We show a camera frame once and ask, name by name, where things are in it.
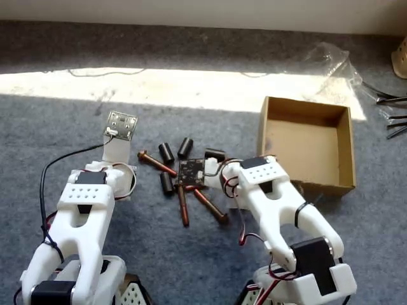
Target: robotic arm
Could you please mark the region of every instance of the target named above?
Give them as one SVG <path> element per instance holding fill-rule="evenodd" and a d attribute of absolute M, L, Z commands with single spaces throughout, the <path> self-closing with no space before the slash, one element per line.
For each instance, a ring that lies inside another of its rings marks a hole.
<path fill-rule="evenodd" d="M 127 165 L 137 118 L 111 112 L 105 129 L 102 161 L 73 170 L 57 205 L 44 243 L 21 276 L 25 305 L 120 304 L 124 261 L 102 256 L 115 200 L 131 194 L 135 169 Z M 74 254 L 52 279 L 52 274 Z"/>
<path fill-rule="evenodd" d="M 233 197 L 240 208 L 247 208 L 259 224 L 260 236 L 276 264 L 273 269 L 297 273 L 293 280 L 282 281 L 268 296 L 276 302 L 325 304 L 356 291 L 350 267 L 336 264 L 343 255 L 343 243 L 326 219 L 291 184 L 288 174 L 273 156 L 240 161 L 205 160 L 204 184 L 224 189 L 234 181 Z M 280 233 L 283 224 L 294 224 L 314 238 L 287 245 Z M 267 268 L 258 270 L 254 279 L 266 289 L 274 279 Z"/>

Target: white wall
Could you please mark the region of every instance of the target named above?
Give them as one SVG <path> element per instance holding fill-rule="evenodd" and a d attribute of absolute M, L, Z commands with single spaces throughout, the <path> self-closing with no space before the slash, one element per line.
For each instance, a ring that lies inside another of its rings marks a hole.
<path fill-rule="evenodd" d="M 407 34 L 407 0 L 0 0 L 0 19 Z"/>

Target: bolt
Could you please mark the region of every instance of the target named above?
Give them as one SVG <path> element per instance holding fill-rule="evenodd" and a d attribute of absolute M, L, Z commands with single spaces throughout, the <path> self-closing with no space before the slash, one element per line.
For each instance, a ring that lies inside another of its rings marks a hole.
<path fill-rule="evenodd" d="M 202 203 L 208 210 L 212 213 L 212 215 L 216 218 L 216 220 L 220 224 L 227 224 L 229 223 L 228 214 L 223 214 L 220 209 L 217 208 L 210 200 L 202 194 L 198 189 L 193 190 L 193 194 L 197 198 L 197 200 Z"/>
<path fill-rule="evenodd" d="M 185 186 L 184 190 L 186 192 L 190 192 L 190 191 L 194 191 L 196 189 L 204 189 L 204 188 L 205 188 L 205 186 Z"/>
<path fill-rule="evenodd" d="M 181 211 L 181 218 L 183 220 L 184 227 L 189 227 L 190 220 L 188 218 L 188 210 L 186 209 L 186 198 L 185 198 L 184 187 L 181 184 L 179 184 L 177 186 L 177 189 L 178 189 L 179 208 Z"/>
<path fill-rule="evenodd" d="M 140 161 L 145 161 L 146 163 L 153 165 L 156 169 L 169 173 L 171 177 L 177 177 L 177 172 L 175 170 L 165 166 L 163 163 L 149 156 L 147 151 L 139 151 L 137 157 Z"/>

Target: black rubber cylinder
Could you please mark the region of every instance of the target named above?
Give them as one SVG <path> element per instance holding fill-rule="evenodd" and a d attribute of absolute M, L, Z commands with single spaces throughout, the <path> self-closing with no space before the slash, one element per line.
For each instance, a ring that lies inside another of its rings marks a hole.
<path fill-rule="evenodd" d="M 160 174 L 160 180 L 164 195 L 166 196 L 172 195 L 174 193 L 174 185 L 172 184 L 170 174 L 167 172 L 162 172 Z"/>
<path fill-rule="evenodd" d="M 162 143 L 158 146 L 160 150 L 161 158 L 163 159 L 164 164 L 170 164 L 174 162 L 174 156 L 172 155 L 170 146 L 168 143 Z"/>
<path fill-rule="evenodd" d="M 190 138 L 185 138 L 178 150 L 178 158 L 186 159 L 191 152 L 193 146 L 193 140 Z"/>
<path fill-rule="evenodd" d="M 205 159 L 207 158 L 216 158 L 218 162 L 222 162 L 226 159 L 226 153 L 218 149 L 206 148 Z"/>

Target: cardboard box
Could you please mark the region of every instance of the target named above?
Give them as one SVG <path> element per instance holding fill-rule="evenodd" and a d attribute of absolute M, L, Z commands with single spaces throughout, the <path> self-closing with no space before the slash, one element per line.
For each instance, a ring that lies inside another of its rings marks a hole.
<path fill-rule="evenodd" d="M 306 192 L 343 196 L 355 188 L 350 109 L 267 97 L 258 155 L 272 154 Z"/>

